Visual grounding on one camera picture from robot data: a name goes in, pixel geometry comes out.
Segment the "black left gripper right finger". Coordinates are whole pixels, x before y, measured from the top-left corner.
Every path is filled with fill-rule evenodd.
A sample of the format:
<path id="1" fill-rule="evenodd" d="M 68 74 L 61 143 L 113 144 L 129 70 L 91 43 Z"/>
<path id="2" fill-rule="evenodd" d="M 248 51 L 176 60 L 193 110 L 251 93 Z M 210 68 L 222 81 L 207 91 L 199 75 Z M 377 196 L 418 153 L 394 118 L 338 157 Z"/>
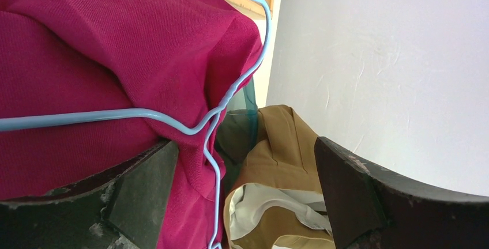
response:
<path id="1" fill-rule="evenodd" d="M 314 145 L 337 248 L 487 248 L 488 198 L 426 184 L 325 137 Z"/>

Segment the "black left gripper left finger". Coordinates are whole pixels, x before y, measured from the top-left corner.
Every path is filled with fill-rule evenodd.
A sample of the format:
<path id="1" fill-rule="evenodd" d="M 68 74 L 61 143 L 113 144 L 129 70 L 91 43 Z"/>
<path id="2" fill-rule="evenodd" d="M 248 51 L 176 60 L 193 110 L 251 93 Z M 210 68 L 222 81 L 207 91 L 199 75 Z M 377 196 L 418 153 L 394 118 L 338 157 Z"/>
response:
<path id="1" fill-rule="evenodd" d="M 162 141 L 47 194 L 1 202 L 2 248 L 155 248 L 178 159 Z"/>

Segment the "brown skirt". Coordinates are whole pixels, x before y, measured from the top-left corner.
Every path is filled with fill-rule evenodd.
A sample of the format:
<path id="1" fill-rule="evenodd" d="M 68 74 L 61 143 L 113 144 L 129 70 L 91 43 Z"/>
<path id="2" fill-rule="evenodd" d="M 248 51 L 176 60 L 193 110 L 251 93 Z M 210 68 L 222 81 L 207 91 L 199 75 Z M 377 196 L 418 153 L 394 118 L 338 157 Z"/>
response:
<path id="1" fill-rule="evenodd" d="M 317 134 L 289 106 L 258 110 L 258 135 L 224 195 L 228 248 L 333 248 L 314 156 Z"/>

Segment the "light blue wire hanger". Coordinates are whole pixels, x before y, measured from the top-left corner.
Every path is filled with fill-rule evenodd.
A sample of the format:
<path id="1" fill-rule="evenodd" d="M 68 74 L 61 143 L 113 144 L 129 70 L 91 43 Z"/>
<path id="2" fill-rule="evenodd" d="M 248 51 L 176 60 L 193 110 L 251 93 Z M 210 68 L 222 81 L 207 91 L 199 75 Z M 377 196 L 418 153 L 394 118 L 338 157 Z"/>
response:
<path id="1" fill-rule="evenodd" d="M 269 5 L 266 0 L 249 0 L 258 3 L 262 6 L 265 12 L 266 18 L 266 31 L 265 40 L 263 42 L 262 51 L 256 61 L 256 63 L 246 70 L 226 91 L 225 95 L 217 105 L 217 107 L 211 109 L 201 121 L 194 126 L 189 128 L 182 124 L 180 121 L 174 119 L 173 117 L 166 115 L 161 112 L 153 111 L 144 108 L 128 108 L 128 109 L 118 109 L 118 110 L 103 110 L 103 111 L 89 111 L 89 112 L 75 112 L 67 114 L 54 114 L 54 115 L 40 115 L 40 116 L 24 116 L 18 118 L 2 118 L 1 119 L 1 132 L 6 131 L 16 131 L 16 130 L 26 130 L 26 129 L 38 129 L 42 127 L 54 127 L 54 126 L 66 126 L 79 123 L 89 123 L 98 122 L 104 120 L 117 120 L 117 119 L 129 119 L 129 118 L 148 118 L 159 121 L 172 127 L 173 129 L 181 132 L 185 135 L 195 135 L 202 131 L 204 126 L 209 125 L 209 128 L 205 132 L 205 141 L 202 148 L 203 154 L 206 159 L 210 162 L 215 174 L 216 174 L 216 193 L 215 200 L 220 198 L 220 187 L 221 187 L 221 172 L 218 168 L 215 158 L 211 155 L 208 149 L 209 139 L 211 134 L 217 127 L 221 113 L 226 109 L 230 99 L 236 93 L 240 85 L 255 71 L 259 68 L 260 64 L 264 60 L 266 51 L 269 47 L 270 36 L 272 33 L 272 15 Z"/>

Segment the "magenta cloth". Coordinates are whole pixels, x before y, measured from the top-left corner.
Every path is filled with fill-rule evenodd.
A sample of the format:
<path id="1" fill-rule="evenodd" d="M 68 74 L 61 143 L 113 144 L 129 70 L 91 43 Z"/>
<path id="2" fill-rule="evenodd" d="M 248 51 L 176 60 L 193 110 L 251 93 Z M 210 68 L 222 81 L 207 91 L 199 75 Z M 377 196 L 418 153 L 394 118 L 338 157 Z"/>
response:
<path id="1" fill-rule="evenodd" d="M 262 50 L 225 0 L 1 0 L 1 117 L 146 108 L 192 128 Z M 158 248 L 207 248 L 215 180 L 204 132 L 143 118 L 1 134 L 1 199 L 44 195 L 175 141 Z"/>

